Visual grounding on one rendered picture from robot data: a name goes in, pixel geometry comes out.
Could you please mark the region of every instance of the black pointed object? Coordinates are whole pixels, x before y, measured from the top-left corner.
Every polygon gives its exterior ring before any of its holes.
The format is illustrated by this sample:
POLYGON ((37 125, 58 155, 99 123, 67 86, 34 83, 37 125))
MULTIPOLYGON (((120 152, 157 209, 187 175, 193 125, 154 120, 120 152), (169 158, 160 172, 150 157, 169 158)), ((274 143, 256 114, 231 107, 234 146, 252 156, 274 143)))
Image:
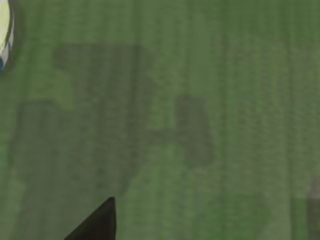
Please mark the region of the black pointed object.
POLYGON ((108 198, 64 240, 115 240, 116 200, 108 198))

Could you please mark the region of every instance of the black object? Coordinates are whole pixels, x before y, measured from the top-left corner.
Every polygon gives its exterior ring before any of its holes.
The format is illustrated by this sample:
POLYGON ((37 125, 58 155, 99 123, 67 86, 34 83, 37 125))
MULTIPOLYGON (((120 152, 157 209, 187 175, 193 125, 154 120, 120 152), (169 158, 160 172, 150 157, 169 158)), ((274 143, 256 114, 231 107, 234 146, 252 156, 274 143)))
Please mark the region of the black object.
POLYGON ((108 198, 64 240, 115 240, 116 200, 108 198))

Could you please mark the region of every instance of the green surface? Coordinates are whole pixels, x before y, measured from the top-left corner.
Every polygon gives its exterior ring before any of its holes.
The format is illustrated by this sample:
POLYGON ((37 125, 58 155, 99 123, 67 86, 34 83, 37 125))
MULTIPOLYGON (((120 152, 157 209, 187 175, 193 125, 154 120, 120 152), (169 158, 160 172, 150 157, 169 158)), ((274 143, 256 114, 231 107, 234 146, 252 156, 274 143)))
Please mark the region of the green surface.
POLYGON ((317 1, 15 1, 1 240, 63 239, 110 196, 118 240, 308 239, 317 1))

